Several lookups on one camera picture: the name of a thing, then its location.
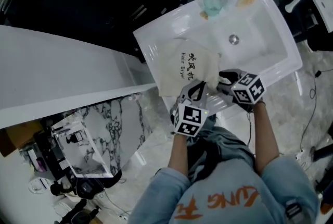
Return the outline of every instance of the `floor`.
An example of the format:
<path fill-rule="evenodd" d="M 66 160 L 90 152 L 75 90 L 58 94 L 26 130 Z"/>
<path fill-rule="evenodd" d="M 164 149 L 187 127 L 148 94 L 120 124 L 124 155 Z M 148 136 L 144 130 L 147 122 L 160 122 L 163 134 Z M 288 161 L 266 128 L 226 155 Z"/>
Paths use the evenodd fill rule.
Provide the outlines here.
<path fill-rule="evenodd" d="M 270 86 L 264 97 L 281 154 L 295 157 L 300 153 L 301 135 L 315 105 L 315 100 L 309 97 L 310 89 L 314 87 L 313 75 L 318 70 L 333 68 L 332 52 L 310 53 L 303 43 L 298 44 L 298 49 L 303 60 L 303 67 L 297 71 L 299 80 L 297 81 L 293 73 Z M 313 184 L 315 180 L 321 179 L 324 169 L 331 161 L 328 157 L 311 163 L 309 151 L 312 146 L 323 147 L 333 143 L 326 133 L 333 121 L 331 92 L 333 71 L 323 73 L 317 78 L 316 87 L 317 107 L 304 136 L 303 153 L 298 160 Z M 117 217 L 119 215 L 128 217 L 130 210 L 134 208 L 149 184 L 150 178 L 169 161 L 173 140 L 170 135 L 172 126 L 163 100 L 158 96 L 158 90 L 155 88 L 143 94 L 143 101 L 143 109 L 153 133 L 123 168 L 124 180 L 108 189 L 107 196 L 103 193 L 94 201 L 104 207 L 113 221 L 119 221 Z M 244 142 L 248 142 L 250 126 L 245 111 L 234 106 L 222 111 L 218 117 L 220 125 L 229 129 Z M 253 115 L 251 115 L 251 121 L 253 125 L 250 148 L 255 153 Z"/>

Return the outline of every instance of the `black cable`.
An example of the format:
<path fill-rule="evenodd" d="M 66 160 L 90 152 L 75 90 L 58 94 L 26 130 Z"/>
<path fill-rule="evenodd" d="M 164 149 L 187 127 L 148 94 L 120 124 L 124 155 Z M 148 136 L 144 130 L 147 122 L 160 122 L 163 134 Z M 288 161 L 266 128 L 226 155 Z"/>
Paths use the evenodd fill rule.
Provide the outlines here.
<path fill-rule="evenodd" d="M 97 203 L 97 206 L 99 206 L 99 207 L 101 207 L 101 208 L 104 208 L 104 209 L 108 209 L 108 210 L 112 210 L 112 211 L 114 211 L 113 208 L 110 208 L 110 207 L 107 207 L 107 206 L 101 205 L 100 202 L 97 201 L 97 200 L 95 200 L 95 199 L 93 199 L 93 201 L 95 201 L 95 202 Z M 119 217 L 123 216 L 124 214 L 128 214 L 128 215 L 130 215 L 129 212 L 132 212 L 132 210 L 124 211 L 123 213 L 121 213 L 121 214 L 119 215 Z"/>
<path fill-rule="evenodd" d="M 283 154 L 283 153 L 281 153 L 281 152 L 279 152 L 279 154 L 281 154 L 281 155 L 285 155 L 285 154 Z M 253 154 L 254 156 L 255 156 L 255 154 Z"/>
<path fill-rule="evenodd" d="M 308 168 L 304 170 L 304 172 L 307 171 L 307 170 L 308 170 L 313 164 L 314 164 L 314 163 L 312 162 L 312 163 L 308 166 Z"/>
<path fill-rule="evenodd" d="M 106 197 L 108 198 L 108 200 L 110 201 L 110 203 L 111 203 L 112 205 L 114 205 L 114 206 L 115 206 L 116 208 L 118 208 L 119 210 L 123 211 L 123 213 L 120 214 L 120 216 L 122 216 L 122 215 L 124 215 L 124 214 L 128 214 L 128 215 L 130 215 L 130 214 L 127 213 L 127 212 L 131 212 L 131 210 L 125 211 L 125 210 L 121 209 L 118 205 L 116 205 L 113 201 L 111 201 L 111 199 L 109 198 L 109 196 L 108 196 L 108 194 L 107 194 L 106 191 L 104 191 L 104 193 L 105 193 Z"/>
<path fill-rule="evenodd" d="M 300 142 L 300 150 L 301 150 L 301 151 L 303 151 L 303 149 L 302 149 L 302 142 L 303 142 L 304 135 L 305 135 L 305 133 L 306 133 L 306 131 L 307 131 L 309 125 L 310 125 L 310 122 L 311 122 L 311 120 L 312 120 L 312 118 L 313 118 L 313 116 L 314 116 L 314 113 L 315 113 L 315 111 L 316 111 L 316 107 L 317 107 L 317 86 L 316 86 L 316 78 L 319 78 L 320 75 L 321 75 L 323 72 L 330 72 L 330 71 L 333 71 L 333 69 L 328 69 L 328 70 L 323 70 L 323 71 L 318 70 L 318 71 L 316 72 L 316 74 L 314 75 L 314 88 L 311 88 L 310 93 L 309 93 L 310 99 L 311 99 L 311 100 L 315 99 L 315 100 L 314 100 L 314 101 L 315 101 L 315 102 L 314 102 L 314 108 L 313 108 L 313 111 L 312 111 L 312 115 L 311 115 L 311 117 L 310 117 L 310 119 L 309 119 L 309 121 L 308 121 L 308 124 L 306 125 L 306 127 L 305 127 L 305 129 L 304 129 L 304 131 L 303 131 L 302 137 L 301 137 L 301 142 Z"/>
<path fill-rule="evenodd" d="M 249 147 L 250 142 L 251 142 L 251 130 L 252 130 L 252 123 L 251 123 L 251 115 L 250 115 L 250 113 L 247 113 L 247 117 L 248 117 L 248 120 L 250 122 L 250 138 L 249 138 L 249 141 L 248 141 L 248 144 L 247 144 L 247 146 Z"/>

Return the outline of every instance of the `white sink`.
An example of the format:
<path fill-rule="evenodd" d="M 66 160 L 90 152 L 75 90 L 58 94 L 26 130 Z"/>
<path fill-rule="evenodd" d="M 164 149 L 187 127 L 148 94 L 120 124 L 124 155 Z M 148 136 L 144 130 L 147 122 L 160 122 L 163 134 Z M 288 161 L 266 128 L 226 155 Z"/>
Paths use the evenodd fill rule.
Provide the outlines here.
<path fill-rule="evenodd" d="M 266 87 L 302 67 L 295 41 L 273 0 L 258 0 L 242 9 L 231 6 L 209 20 L 200 16 L 202 1 L 183 5 L 134 31 L 157 86 L 159 48 L 179 37 L 221 53 L 220 70 L 240 68 L 260 74 Z M 237 45 L 229 42 L 233 34 L 239 37 Z M 163 99 L 169 110 L 176 97 Z M 222 96 L 215 101 L 220 110 L 230 105 Z"/>

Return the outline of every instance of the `cloth bag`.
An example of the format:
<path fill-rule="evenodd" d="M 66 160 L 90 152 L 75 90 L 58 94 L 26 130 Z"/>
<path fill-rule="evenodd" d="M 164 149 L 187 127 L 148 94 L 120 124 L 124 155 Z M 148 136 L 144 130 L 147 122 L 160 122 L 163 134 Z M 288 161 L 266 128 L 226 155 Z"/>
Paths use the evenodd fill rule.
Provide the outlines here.
<path fill-rule="evenodd" d="M 202 80 L 213 92 L 219 79 L 218 53 L 189 39 L 173 39 L 159 48 L 159 95 L 179 96 L 192 80 Z"/>

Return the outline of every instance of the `sleeve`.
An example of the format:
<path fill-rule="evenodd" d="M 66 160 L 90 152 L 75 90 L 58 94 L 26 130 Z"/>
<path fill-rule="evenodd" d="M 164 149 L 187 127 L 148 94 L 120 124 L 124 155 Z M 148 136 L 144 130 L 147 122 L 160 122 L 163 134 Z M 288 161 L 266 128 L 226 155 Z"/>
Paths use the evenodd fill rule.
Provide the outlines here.
<path fill-rule="evenodd" d="M 133 209 L 129 224 L 169 223 L 177 203 L 189 187 L 186 176 L 172 168 L 162 168 Z"/>
<path fill-rule="evenodd" d="M 310 215 L 311 222 L 315 222 L 319 200 L 307 175 L 295 159 L 283 156 L 273 160 L 264 168 L 261 178 L 275 200 L 284 208 L 295 201 L 306 215 Z"/>

